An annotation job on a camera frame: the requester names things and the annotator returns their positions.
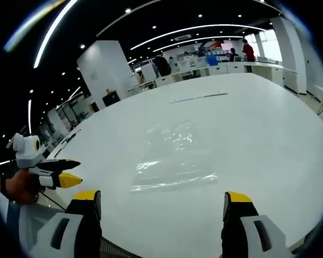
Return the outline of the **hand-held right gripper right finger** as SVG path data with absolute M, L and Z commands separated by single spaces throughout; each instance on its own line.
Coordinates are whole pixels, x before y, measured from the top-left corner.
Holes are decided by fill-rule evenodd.
M 294 257 L 285 234 L 242 193 L 224 195 L 221 239 L 222 257 Z

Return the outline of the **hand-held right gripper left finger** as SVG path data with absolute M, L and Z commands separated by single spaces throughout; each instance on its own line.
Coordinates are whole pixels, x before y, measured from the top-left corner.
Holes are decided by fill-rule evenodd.
M 31 257 L 100 257 L 101 192 L 74 195 L 64 212 L 56 213 L 37 234 Z

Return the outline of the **person's left hand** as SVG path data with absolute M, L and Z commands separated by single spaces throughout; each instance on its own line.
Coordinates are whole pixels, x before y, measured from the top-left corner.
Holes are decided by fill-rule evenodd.
M 27 169 L 20 169 L 12 178 L 6 180 L 6 195 L 8 199 L 18 204 L 29 205 L 36 202 L 40 191 L 35 178 Z

